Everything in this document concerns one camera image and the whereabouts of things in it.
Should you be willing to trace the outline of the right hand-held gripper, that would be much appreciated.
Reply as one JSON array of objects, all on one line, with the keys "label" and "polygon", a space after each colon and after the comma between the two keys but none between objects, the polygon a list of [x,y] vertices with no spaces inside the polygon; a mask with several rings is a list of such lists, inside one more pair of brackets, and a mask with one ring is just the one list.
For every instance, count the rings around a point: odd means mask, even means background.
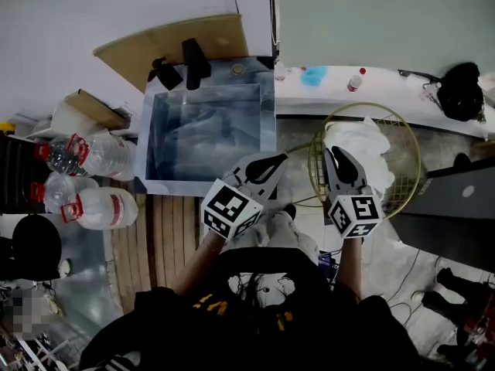
[{"label": "right hand-held gripper", "polygon": [[[322,153],[323,172],[328,187],[327,224],[342,239],[369,236],[383,221],[381,198],[367,185],[364,167],[345,149],[333,146]],[[352,188],[343,191],[342,185]]]}]

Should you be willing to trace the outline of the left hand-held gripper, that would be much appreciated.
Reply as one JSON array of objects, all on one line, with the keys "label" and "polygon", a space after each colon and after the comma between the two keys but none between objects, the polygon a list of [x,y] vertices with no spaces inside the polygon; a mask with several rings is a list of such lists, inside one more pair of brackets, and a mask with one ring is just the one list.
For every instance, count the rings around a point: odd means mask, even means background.
[{"label": "left hand-held gripper", "polygon": [[244,156],[213,183],[201,203],[201,222],[225,240],[239,236],[259,220],[287,166],[285,153]]}]

